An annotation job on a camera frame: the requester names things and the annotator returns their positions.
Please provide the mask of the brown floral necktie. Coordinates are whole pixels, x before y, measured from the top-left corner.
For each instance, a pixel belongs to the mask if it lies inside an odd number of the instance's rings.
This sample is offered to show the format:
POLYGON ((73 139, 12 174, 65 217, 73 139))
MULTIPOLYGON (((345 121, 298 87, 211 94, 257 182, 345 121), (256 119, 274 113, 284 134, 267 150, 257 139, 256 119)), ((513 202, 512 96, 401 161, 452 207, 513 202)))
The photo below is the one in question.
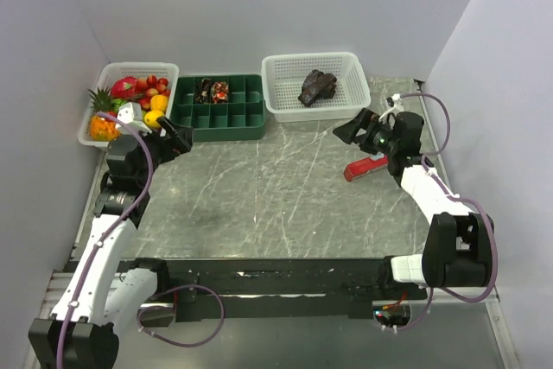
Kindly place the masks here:
POLYGON ((314 105, 321 99, 332 99, 336 93, 337 78, 332 73, 311 71, 303 81, 298 100, 305 107, 314 105))

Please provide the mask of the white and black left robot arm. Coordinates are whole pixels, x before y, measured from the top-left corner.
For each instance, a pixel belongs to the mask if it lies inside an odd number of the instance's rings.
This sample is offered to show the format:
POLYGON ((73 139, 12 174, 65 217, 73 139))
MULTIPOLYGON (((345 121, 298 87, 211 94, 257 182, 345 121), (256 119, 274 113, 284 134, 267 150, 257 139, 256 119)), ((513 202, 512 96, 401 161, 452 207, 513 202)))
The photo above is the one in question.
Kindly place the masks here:
POLYGON ((140 133, 124 126, 109 142, 107 170, 94 206, 92 229, 80 261, 47 318, 36 318, 29 341, 42 368, 111 368, 120 336, 148 299, 160 302, 171 291, 168 266, 154 258, 134 260, 115 284, 125 247, 149 203, 156 169, 188 153, 194 130, 166 117, 162 132, 140 133))

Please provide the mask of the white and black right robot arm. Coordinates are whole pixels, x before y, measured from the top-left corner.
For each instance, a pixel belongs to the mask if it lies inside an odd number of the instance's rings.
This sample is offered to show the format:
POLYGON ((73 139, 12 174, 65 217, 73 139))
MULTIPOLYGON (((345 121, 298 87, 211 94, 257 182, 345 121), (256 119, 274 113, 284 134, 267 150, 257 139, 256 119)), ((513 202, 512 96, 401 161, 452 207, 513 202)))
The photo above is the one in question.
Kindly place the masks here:
POLYGON ((401 111, 387 124, 363 109, 333 131, 343 143, 383 155, 390 176, 429 222, 422 253, 385 258, 379 292, 394 299, 410 283, 441 289, 463 302, 481 302, 493 291, 498 273, 493 222, 445 185, 421 151, 423 127, 423 117, 414 112, 401 111))

